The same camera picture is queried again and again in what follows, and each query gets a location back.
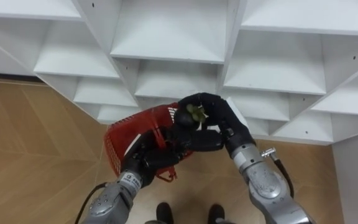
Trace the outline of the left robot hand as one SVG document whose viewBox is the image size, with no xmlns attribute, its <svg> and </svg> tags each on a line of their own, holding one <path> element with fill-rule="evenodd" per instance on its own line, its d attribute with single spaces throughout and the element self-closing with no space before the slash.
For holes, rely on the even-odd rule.
<svg viewBox="0 0 358 224">
<path fill-rule="evenodd" d="M 160 169 L 172 167 L 182 161 L 188 152 L 211 152 L 224 147 L 223 137 L 215 130 L 194 130 L 172 126 L 161 127 L 164 147 L 160 147 L 152 130 L 141 134 L 121 165 L 123 172 L 136 173 L 141 187 L 150 185 Z"/>
</svg>

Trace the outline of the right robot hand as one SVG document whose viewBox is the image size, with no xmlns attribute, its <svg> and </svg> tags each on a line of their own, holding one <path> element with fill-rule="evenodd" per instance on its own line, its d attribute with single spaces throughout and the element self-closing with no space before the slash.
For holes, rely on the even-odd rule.
<svg viewBox="0 0 358 224">
<path fill-rule="evenodd" d="M 181 125 L 174 127 L 176 141 L 190 151 L 211 152 L 225 148 L 232 154 L 239 147 L 255 146 L 256 143 L 246 125 L 242 124 L 228 102 L 218 95 L 197 93 L 178 102 L 180 108 L 187 105 L 202 106 L 205 109 L 205 126 L 218 126 L 220 132 L 202 129 L 190 130 Z"/>
</svg>

